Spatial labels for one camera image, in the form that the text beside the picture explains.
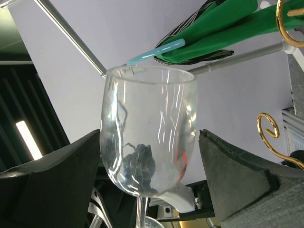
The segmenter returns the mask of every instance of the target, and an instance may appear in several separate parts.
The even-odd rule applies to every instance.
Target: black and white striped fabric
[[[195,13],[193,13],[188,19],[186,19],[185,21],[183,21],[179,26],[175,27],[171,32],[169,32],[156,46],[156,48],[160,47],[166,40],[174,37],[176,34],[182,32],[185,28],[187,28],[188,26],[190,26],[197,18],[199,18],[203,12],[205,12],[205,10],[213,3],[216,3],[217,5],[222,4],[223,2],[225,2],[226,0],[207,0],[206,3],[204,5],[201,6],[201,8],[196,11]],[[218,60],[218,59],[222,59],[228,56],[231,56],[234,54],[233,50],[218,50],[215,52],[211,52],[209,54],[200,56],[200,57],[196,57],[196,58],[192,58],[192,59],[188,59],[186,61],[180,62],[178,64],[176,63],[170,63],[167,61],[164,61],[162,59],[159,59],[157,57],[154,57],[154,59],[162,64],[165,65],[192,65],[192,64],[196,64],[199,62],[203,62],[203,61],[212,61],[212,60]]]

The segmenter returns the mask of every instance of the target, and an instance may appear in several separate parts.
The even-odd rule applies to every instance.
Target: gold curl
[[[304,8],[302,9],[293,9],[288,12],[289,17],[294,17],[294,16],[301,16],[304,15]],[[284,22],[283,22],[283,0],[278,0],[277,5],[276,5],[276,24],[279,29],[279,32],[281,33],[283,39],[290,44],[291,46],[297,47],[297,48],[302,48],[304,47],[304,42],[302,41],[297,41],[293,38],[291,38],[285,27],[284,27]]]
[[[292,162],[296,165],[298,165],[299,167],[301,167],[301,169],[304,170],[304,163],[302,163],[301,161],[297,160],[296,158],[292,158],[286,155],[283,155],[281,153],[279,153],[278,151],[276,151],[268,142],[268,140],[266,139],[263,129],[262,129],[262,118],[265,117],[272,125],[274,132],[272,132],[269,129],[265,129],[265,131],[273,138],[279,138],[280,137],[280,130],[279,127],[276,123],[276,121],[274,120],[274,118],[272,118],[271,115],[267,114],[267,113],[261,113],[258,115],[257,117],[257,130],[263,140],[263,142],[266,144],[266,146],[268,147],[268,149],[276,156],[278,156],[279,158],[282,158],[286,161]]]

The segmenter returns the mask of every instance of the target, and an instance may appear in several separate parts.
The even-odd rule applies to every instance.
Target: ceiling light
[[[22,138],[24,139],[26,145],[28,146],[28,149],[30,153],[32,154],[34,160],[37,160],[39,158],[42,158],[42,154],[32,136],[32,134],[29,131],[29,128],[27,127],[26,123],[24,121],[20,121],[16,123],[16,126],[18,130],[20,131],[20,134]]]

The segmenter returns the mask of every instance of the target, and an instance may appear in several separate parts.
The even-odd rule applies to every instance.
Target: light blue stick
[[[151,51],[148,51],[146,53],[143,53],[139,56],[136,56],[134,58],[131,58],[125,65],[134,65],[140,61],[146,60],[148,58],[154,57],[156,55],[160,55],[175,49],[178,49],[186,44],[184,39],[178,39],[176,41],[173,41],[169,44],[165,44],[163,46],[160,46],[156,49],[153,49]]]

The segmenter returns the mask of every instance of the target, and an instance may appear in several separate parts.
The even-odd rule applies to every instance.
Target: green cloth
[[[283,21],[287,30],[304,23],[304,16],[287,16],[289,10],[303,6],[304,0],[284,3]],[[186,41],[184,47],[157,57],[178,64],[251,37],[277,32],[276,5],[255,12],[256,9],[257,0],[226,0],[220,5],[213,3],[193,24],[163,43],[183,38]]]

